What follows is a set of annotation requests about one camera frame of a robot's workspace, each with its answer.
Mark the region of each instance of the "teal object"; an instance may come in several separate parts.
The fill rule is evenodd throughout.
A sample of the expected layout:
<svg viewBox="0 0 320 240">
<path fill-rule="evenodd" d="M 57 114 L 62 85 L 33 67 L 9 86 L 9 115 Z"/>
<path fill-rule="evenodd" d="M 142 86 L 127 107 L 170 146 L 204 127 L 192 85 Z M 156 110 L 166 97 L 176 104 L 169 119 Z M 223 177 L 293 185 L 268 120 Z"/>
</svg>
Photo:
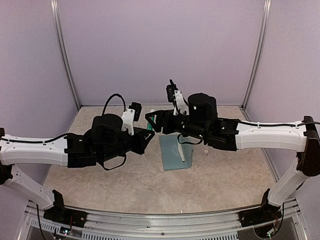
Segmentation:
<svg viewBox="0 0 320 240">
<path fill-rule="evenodd" d="M 163 169 L 188 169 L 192 165 L 193 148 L 190 144 L 182 144 L 185 161 L 182 161 L 178 151 L 178 135 L 159 136 Z M 180 142 L 189 142 L 187 137 L 180 137 Z"/>
</svg>

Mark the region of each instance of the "small bottle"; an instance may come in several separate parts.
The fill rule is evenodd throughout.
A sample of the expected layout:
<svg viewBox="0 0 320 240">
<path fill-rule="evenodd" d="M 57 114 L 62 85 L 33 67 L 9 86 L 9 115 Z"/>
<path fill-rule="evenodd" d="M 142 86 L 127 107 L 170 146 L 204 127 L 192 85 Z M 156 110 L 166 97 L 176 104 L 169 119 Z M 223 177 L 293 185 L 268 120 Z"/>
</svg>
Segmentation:
<svg viewBox="0 0 320 240">
<path fill-rule="evenodd" d="M 155 120 L 155 116 L 151 116 L 151 117 L 149 117 L 149 118 L 150 118 L 152 121 Z M 148 124 L 147 124 L 147 126 L 146 126 L 146 129 L 152 131 L 152 126 L 150 125 L 149 122 L 148 122 Z"/>
</svg>

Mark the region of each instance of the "beige marble tabletop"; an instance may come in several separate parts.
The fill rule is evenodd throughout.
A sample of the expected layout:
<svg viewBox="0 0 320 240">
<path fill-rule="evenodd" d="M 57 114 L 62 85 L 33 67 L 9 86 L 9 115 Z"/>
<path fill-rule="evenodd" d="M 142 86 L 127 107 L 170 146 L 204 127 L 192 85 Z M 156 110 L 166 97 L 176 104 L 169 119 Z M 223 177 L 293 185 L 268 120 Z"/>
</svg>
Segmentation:
<svg viewBox="0 0 320 240">
<path fill-rule="evenodd" d="M 84 134 L 102 109 L 82 107 L 69 132 Z M 136 127 L 146 128 L 144 115 L 150 109 L 172 106 L 144 106 Z M 106 113 L 121 116 L 122 111 L 122 107 L 110 106 Z M 219 106 L 218 115 L 244 119 L 236 106 Z M 122 160 L 111 159 L 105 166 L 117 166 Z M 274 184 L 260 149 L 231 152 L 195 145 L 190 168 L 164 171 L 158 133 L 144 155 L 129 152 L 120 168 L 104 171 L 98 164 L 85 168 L 52 166 L 44 183 L 63 194 L 69 206 L 140 214 L 211 212 L 255 205 Z"/>
</svg>

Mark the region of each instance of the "teal cloth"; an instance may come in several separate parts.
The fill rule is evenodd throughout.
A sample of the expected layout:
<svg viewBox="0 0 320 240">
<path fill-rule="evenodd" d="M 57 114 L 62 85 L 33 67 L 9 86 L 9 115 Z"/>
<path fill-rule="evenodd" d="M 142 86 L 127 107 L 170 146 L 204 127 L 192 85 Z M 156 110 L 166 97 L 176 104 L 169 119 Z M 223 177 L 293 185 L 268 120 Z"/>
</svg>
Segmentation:
<svg viewBox="0 0 320 240">
<path fill-rule="evenodd" d="M 178 135 L 159 136 L 164 170 L 187 169 L 192 165 L 193 148 L 190 144 L 182 144 L 185 161 L 182 161 L 178 151 Z M 189 142 L 187 137 L 180 137 L 180 142 Z"/>
</svg>

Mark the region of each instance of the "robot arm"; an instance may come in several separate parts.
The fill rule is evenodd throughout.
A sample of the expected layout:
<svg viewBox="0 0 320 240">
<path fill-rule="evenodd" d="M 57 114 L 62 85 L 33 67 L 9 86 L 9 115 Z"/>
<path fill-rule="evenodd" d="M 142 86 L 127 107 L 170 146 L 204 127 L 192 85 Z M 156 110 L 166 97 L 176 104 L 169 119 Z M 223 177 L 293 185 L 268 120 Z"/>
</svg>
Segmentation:
<svg viewBox="0 0 320 240">
<path fill-rule="evenodd" d="M 297 152 L 297 161 L 262 198 L 261 207 L 240 212 L 243 227 L 272 221 L 283 202 L 306 179 L 320 174 L 320 141 L 314 120 L 305 116 L 303 121 L 288 123 L 260 123 L 239 119 L 219 118 L 216 99 L 203 93 L 188 97 L 185 103 L 189 114 L 180 111 L 176 99 L 183 99 L 181 91 L 170 81 L 167 97 L 173 110 L 159 110 L 145 115 L 153 129 L 164 134 L 180 133 L 184 137 L 203 140 L 204 145 L 224 151 L 249 148 L 287 149 Z"/>
<path fill-rule="evenodd" d="M 44 209 L 44 218 L 62 224 L 83 227 L 87 213 L 65 208 L 63 196 L 35 182 L 17 164 L 50 164 L 68 168 L 84 168 L 131 151 L 144 154 L 155 135 L 153 131 L 133 127 L 139 120 L 141 105 L 133 102 L 122 117 L 104 114 L 93 119 L 84 135 L 66 133 L 53 139 L 25 138 L 5 134 L 0 128 L 0 185 L 20 191 Z"/>
</svg>

